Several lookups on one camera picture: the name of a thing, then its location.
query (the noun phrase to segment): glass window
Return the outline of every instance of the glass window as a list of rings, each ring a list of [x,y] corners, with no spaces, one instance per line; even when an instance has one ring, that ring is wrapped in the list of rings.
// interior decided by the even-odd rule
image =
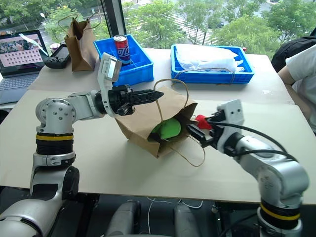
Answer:
[[[143,47],[231,45],[270,58],[316,27],[314,0],[121,0],[126,31]]]
[[[91,17],[91,26],[97,40],[108,38],[108,28],[99,0],[1,0],[0,34],[39,29],[46,48],[54,43],[64,42],[66,33],[58,26],[58,21],[68,15],[83,20]],[[71,17],[62,20],[60,25],[68,31]]]

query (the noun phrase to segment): laptop keyboard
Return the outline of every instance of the laptop keyboard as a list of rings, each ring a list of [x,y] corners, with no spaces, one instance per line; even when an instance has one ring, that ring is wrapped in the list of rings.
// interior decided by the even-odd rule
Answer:
[[[34,82],[37,76],[38,74],[31,74],[12,78],[4,78],[0,82],[0,90],[28,87],[30,84],[32,84],[32,82]]]

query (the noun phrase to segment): soda can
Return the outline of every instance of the soda can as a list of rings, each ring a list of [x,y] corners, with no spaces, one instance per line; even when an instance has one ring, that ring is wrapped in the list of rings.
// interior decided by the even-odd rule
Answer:
[[[132,62],[130,59],[128,40],[125,35],[117,35],[113,37],[115,47],[118,52],[118,59],[122,61],[123,65],[128,65]]]

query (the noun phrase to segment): laptop screen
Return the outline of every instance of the laptop screen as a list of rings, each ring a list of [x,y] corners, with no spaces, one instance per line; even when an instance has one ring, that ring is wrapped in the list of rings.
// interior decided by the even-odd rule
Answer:
[[[39,71],[47,50],[38,30],[0,36],[0,72],[3,76]]]

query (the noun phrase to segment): brown paper bag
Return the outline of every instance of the brown paper bag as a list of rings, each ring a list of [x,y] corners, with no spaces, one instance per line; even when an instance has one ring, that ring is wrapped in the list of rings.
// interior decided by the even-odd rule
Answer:
[[[65,43],[71,57],[73,72],[94,71],[98,53],[93,46],[93,42],[95,41],[92,31],[93,28],[90,25],[90,18],[80,22],[78,22],[76,18],[73,18],[68,32],[62,28],[67,33]]]
[[[186,125],[194,123],[191,120],[197,103],[168,88],[158,89],[164,95],[158,99],[163,120],[175,117],[181,124],[178,136],[157,142],[150,137],[152,130],[161,123],[160,113],[155,102],[138,105],[135,112],[129,116],[117,117],[116,121],[123,134],[134,144],[150,152],[156,158],[171,152],[173,147],[186,139],[189,134]]]

